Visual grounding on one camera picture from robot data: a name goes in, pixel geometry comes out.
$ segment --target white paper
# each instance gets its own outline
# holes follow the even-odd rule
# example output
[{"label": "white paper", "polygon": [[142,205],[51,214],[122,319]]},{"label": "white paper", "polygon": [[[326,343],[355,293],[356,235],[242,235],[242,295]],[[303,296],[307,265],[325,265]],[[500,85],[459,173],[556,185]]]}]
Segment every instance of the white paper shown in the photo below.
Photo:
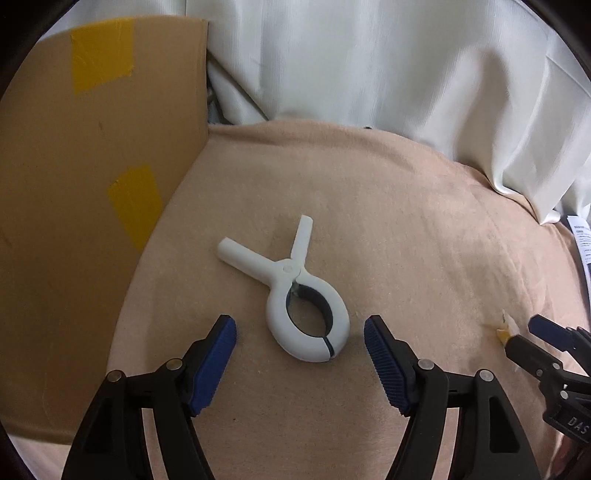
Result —
[{"label": "white paper", "polygon": [[583,262],[583,271],[585,281],[587,282],[587,294],[589,295],[589,306],[591,307],[591,275],[589,274],[589,264],[591,264],[591,229],[584,218],[579,216],[568,216],[570,229],[577,242],[579,255]]}]

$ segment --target metal screw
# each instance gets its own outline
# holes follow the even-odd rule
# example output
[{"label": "metal screw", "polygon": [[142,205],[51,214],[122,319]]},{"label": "metal screw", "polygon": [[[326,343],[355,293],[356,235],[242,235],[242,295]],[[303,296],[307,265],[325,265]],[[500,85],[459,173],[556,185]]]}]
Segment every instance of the metal screw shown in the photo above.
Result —
[{"label": "metal screw", "polygon": [[166,362],[166,368],[169,370],[178,370],[183,366],[183,361],[180,358],[171,358],[168,362]]},{"label": "metal screw", "polygon": [[112,370],[109,373],[107,373],[107,381],[111,383],[118,382],[119,380],[121,380],[121,377],[123,377],[123,372],[121,370]]},{"label": "metal screw", "polygon": [[495,376],[492,374],[492,372],[489,372],[488,370],[481,370],[479,375],[480,378],[485,382],[492,382],[495,379]]},{"label": "metal screw", "polygon": [[435,364],[433,363],[433,361],[429,360],[428,358],[421,358],[418,361],[418,366],[422,370],[433,370],[433,367],[435,367]]}]

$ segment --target clamp jaw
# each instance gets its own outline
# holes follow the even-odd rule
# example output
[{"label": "clamp jaw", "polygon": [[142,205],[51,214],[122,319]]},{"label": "clamp jaw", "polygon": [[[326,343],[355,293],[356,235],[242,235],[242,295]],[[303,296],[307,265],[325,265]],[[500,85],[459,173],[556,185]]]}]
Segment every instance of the clamp jaw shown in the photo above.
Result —
[{"label": "clamp jaw", "polygon": [[[540,480],[525,432],[493,373],[469,377],[418,359],[377,315],[367,320],[364,335],[391,404],[409,417],[387,480],[431,479],[448,408],[460,409],[449,480]],[[393,369],[384,368],[384,358]]]},{"label": "clamp jaw", "polygon": [[[230,238],[217,246],[225,263],[267,285],[267,325],[277,343],[304,362],[327,362],[336,357],[349,337],[349,313],[339,293],[326,281],[311,275],[304,266],[312,235],[312,218],[302,215],[289,258],[273,261]],[[315,337],[302,332],[288,312],[291,295],[315,305],[323,316],[326,334]]]},{"label": "clamp jaw", "polygon": [[191,418],[211,402],[236,343],[236,323],[222,315],[207,338],[155,372],[110,372],[76,433],[62,480],[152,480],[142,408],[154,410],[169,480],[213,480]]},{"label": "clamp jaw", "polygon": [[[591,335],[536,315],[528,324],[530,332],[563,352],[567,351],[591,375]],[[505,345],[507,358],[540,381],[546,410],[544,421],[577,442],[591,442],[591,379],[565,371],[563,364],[543,348],[521,335]]]}]

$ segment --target yellow object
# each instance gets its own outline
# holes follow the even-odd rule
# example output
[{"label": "yellow object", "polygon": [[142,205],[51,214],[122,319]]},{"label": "yellow object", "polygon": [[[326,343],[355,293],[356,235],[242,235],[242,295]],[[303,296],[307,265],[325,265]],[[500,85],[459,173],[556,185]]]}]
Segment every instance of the yellow object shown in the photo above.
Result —
[{"label": "yellow object", "polygon": [[162,213],[162,200],[149,165],[130,168],[109,187],[111,205],[134,247],[142,251]]},{"label": "yellow object", "polygon": [[511,334],[507,330],[497,330],[496,337],[501,341],[503,346],[507,344],[509,339],[511,338]]},{"label": "yellow object", "polygon": [[74,28],[70,38],[74,93],[131,75],[134,69],[132,18],[118,18]]},{"label": "yellow object", "polygon": [[502,325],[501,328],[496,331],[496,337],[501,341],[504,347],[511,337],[519,334],[520,331],[517,322],[511,315],[503,310]]}]

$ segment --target white curtain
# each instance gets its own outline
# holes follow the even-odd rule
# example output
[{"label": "white curtain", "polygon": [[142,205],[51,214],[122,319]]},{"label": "white curtain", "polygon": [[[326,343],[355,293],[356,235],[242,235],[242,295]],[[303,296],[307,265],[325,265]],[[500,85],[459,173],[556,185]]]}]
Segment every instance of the white curtain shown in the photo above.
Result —
[{"label": "white curtain", "polygon": [[591,82],[518,0],[80,0],[49,34],[144,14],[210,21],[209,75],[234,124],[394,132],[522,193],[540,223],[589,214]]}]

